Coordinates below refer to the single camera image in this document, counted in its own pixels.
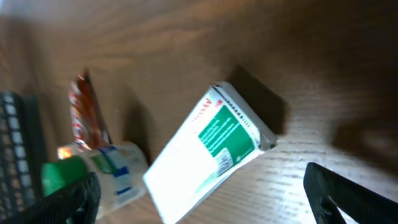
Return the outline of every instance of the snack package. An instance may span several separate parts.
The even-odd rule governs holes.
[[[79,149],[91,150],[112,144],[87,70],[71,83],[69,100],[73,138]]]

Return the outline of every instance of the wood grain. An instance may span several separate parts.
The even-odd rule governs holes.
[[[361,133],[333,144],[346,124],[361,130],[370,120],[396,119],[397,7],[387,0],[5,0],[7,84],[0,87],[39,96],[55,157],[55,147],[72,140],[68,84],[88,67],[113,139],[137,142],[153,161],[208,85],[240,65],[285,102],[284,133],[182,223],[313,223],[302,185],[308,162],[398,200],[396,157],[363,156],[354,139]],[[346,140],[359,144],[344,147]],[[146,195],[98,223],[161,221]]]

